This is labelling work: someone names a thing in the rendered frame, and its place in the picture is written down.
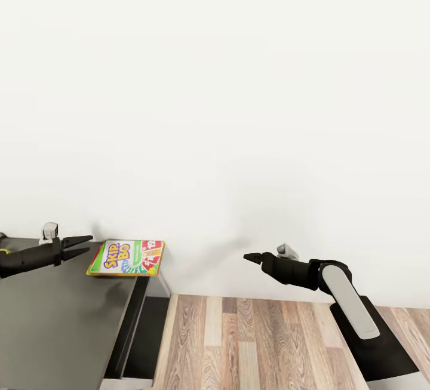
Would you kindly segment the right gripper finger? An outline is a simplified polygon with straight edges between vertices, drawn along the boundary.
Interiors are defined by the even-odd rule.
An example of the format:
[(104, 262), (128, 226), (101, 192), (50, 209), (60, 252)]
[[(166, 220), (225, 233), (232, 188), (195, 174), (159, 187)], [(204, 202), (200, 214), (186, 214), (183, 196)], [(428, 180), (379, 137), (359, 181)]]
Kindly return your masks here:
[(264, 258), (264, 253), (253, 253), (253, 254), (246, 254), (244, 255), (244, 260), (247, 260), (249, 262), (253, 262), (256, 263), (258, 265), (261, 264), (261, 262), (263, 263), (263, 258)]

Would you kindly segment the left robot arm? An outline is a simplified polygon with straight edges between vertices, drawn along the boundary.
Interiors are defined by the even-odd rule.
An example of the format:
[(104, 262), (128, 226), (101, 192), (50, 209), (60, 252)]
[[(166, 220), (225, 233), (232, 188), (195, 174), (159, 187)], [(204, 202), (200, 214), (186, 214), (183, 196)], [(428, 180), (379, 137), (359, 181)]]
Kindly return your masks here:
[(59, 266), (61, 261), (73, 259), (89, 251), (90, 248), (64, 251), (64, 249), (93, 239), (92, 235), (80, 237), (58, 237), (58, 224), (47, 222), (41, 228), (42, 237), (39, 246), (26, 248), (23, 251), (8, 252), (0, 250), (0, 276), (2, 279), (27, 272), (47, 265)]

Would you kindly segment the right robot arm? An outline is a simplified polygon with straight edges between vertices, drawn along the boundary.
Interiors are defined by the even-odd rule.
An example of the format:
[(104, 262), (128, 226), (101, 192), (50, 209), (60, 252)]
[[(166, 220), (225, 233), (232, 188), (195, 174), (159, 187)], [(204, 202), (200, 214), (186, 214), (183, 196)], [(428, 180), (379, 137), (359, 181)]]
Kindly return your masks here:
[(369, 390), (430, 390), (430, 384), (367, 296), (360, 296), (348, 266), (335, 260), (300, 262), (286, 243), (271, 252), (244, 255), (280, 283), (318, 288), (333, 296), (329, 307)]

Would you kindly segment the board game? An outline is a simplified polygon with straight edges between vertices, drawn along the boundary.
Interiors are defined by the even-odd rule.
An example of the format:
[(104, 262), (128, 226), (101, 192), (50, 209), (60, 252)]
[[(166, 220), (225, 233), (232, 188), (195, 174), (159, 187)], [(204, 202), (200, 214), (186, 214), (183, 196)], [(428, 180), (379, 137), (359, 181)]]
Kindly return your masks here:
[(157, 277), (164, 248), (164, 241), (106, 240), (94, 256), (87, 275)]

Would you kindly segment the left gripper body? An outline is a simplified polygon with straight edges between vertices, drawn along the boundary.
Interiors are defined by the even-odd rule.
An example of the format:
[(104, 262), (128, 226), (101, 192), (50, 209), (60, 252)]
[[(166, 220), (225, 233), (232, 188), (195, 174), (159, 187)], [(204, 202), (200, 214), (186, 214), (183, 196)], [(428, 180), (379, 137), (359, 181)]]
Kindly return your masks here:
[(22, 251), (23, 272), (43, 268), (47, 265), (61, 265), (60, 238), (52, 238), (52, 243), (26, 248)]

